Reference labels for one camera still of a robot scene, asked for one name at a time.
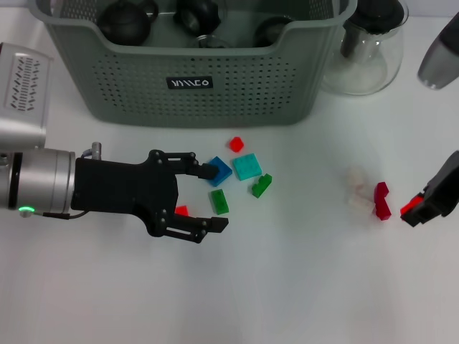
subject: cyan block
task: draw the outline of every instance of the cyan block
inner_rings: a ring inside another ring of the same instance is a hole
[[[241,181],[261,175],[261,167],[254,153],[241,156],[232,161],[237,176]]]
[[[218,156],[209,161],[209,164],[215,165],[219,169],[217,176],[214,179],[208,181],[213,187],[220,185],[226,178],[232,175],[232,169]]]

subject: robotic arm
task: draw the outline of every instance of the robotic arm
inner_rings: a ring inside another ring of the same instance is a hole
[[[138,165],[100,160],[93,143],[92,159],[73,152],[26,150],[0,155],[0,207],[56,219],[76,219],[89,211],[132,214],[153,237],[168,236],[200,243],[207,233],[221,233],[228,219],[175,214],[177,174],[213,179],[218,167],[202,164],[194,153],[150,151]],[[71,216],[69,208],[82,211]]]

